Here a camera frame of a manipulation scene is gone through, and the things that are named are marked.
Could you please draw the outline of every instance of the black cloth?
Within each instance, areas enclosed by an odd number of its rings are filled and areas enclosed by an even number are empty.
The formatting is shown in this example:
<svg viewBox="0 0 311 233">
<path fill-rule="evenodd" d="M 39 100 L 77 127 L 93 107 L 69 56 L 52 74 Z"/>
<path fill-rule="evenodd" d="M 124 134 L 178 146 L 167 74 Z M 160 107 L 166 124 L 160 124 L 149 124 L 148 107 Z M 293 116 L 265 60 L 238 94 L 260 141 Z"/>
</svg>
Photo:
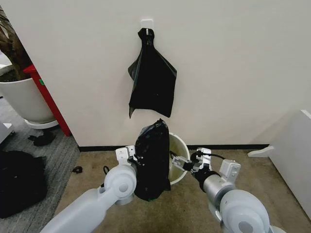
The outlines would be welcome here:
<svg viewBox="0 0 311 233">
<path fill-rule="evenodd" d="M 30 135 L 28 139 L 34 142 L 34 146 L 40 147 L 51 143 L 55 139 L 55 135 L 52 132 L 44 131 L 43 135 L 39 137 Z"/>
<path fill-rule="evenodd" d="M 151 109 L 170 117 L 172 112 L 176 69 L 155 49 L 154 31 L 142 28 L 141 50 L 136 61 L 128 68 L 134 80 L 129 102 L 130 118 L 135 109 Z"/>
<path fill-rule="evenodd" d="M 137 185 L 135 195 L 143 200 L 158 198 L 164 190 L 170 190 L 169 129 L 163 120 L 143 128 L 135 144 L 137 158 Z"/>
<path fill-rule="evenodd" d="M 0 151 L 0 217 L 9 217 L 44 199 L 44 157 Z"/>
</svg>

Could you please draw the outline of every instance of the white plastic bin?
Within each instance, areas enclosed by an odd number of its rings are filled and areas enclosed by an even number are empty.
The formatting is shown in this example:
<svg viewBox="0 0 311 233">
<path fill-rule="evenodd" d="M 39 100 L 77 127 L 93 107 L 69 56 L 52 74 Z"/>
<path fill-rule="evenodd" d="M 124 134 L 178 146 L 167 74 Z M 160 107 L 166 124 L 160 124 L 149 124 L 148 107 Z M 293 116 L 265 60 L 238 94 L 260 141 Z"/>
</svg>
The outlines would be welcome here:
<svg viewBox="0 0 311 233">
<path fill-rule="evenodd" d="M 181 140 L 180 137 L 170 132 L 170 150 L 176 153 L 178 156 L 182 156 L 186 159 L 190 159 L 189 150 L 186 143 Z M 186 175 L 187 171 L 182 171 L 172 164 L 172 159 L 170 157 L 170 172 L 169 180 L 172 184 L 179 182 Z"/>
</svg>

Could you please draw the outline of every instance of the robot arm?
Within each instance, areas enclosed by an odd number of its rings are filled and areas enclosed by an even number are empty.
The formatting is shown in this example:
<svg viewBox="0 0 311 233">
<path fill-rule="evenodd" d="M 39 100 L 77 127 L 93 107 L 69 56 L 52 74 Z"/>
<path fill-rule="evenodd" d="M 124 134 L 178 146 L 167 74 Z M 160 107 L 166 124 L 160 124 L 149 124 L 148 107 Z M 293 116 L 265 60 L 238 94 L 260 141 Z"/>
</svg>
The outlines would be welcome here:
<svg viewBox="0 0 311 233">
<path fill-rule="evenodd" d="M 135 147 L 118 149 L 116 154 L 119 165 L 107 173 L 104 186 L 86 191 L 56 215 L 41 233 L 90 233 L 113 204 L 124 205 L 133 199 L 136 172 L 127 160 L 135 154 Z"/>
<path fill-rule="evenodd" d="M 192 173 L 207 194 L 209 210 L 224 233 L 285 233 L 270 225 L 267 210 L 254 195 L 235 188 L 241 165 L 224 159 L 219 173 L 211 170 L 211 151 L 198 148 L 191 160 L 173 156 L 173 164 Z"/>
</svg>

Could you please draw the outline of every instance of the potted plant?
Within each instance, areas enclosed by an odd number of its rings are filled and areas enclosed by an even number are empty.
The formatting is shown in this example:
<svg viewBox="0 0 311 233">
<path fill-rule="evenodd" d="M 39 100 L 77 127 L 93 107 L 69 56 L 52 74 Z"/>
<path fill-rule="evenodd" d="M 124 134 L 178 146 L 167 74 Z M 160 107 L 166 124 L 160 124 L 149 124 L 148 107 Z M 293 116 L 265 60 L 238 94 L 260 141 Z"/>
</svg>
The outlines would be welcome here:
<svg viewBox="0 0 311 233">
<path fill-rule="evenodd" d="M 57 121 L 34 81 L 23 72 L 32 61 L 1 6 L 0 50 L 12 63 L 0 69 L 0 93 L 30 127 L 44 129 L 56 125 Z"/>
</svg>

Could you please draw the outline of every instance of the white panel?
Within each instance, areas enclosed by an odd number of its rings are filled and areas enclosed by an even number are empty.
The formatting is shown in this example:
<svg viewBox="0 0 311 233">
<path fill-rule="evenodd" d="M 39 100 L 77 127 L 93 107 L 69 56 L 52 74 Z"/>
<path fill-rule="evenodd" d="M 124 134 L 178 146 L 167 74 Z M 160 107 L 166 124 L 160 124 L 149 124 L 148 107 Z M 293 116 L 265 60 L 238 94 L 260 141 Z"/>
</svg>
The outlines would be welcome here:
<svg viewBox="0 0 311 233">
<path fill-rule="evenodd" d="M 187 144 L 269 143 L 311 106 L 309 0 L 2 0 L 80 146 L 131 145 L 160 117 Z M 170 119 L 128 117 L 142 19 L 177 69 Z"/>
<path fill-rule="evenodd" d="M 271 146 L 270 159 L 311 218 L 311 115 L 295 114 Z"/>
</svg>

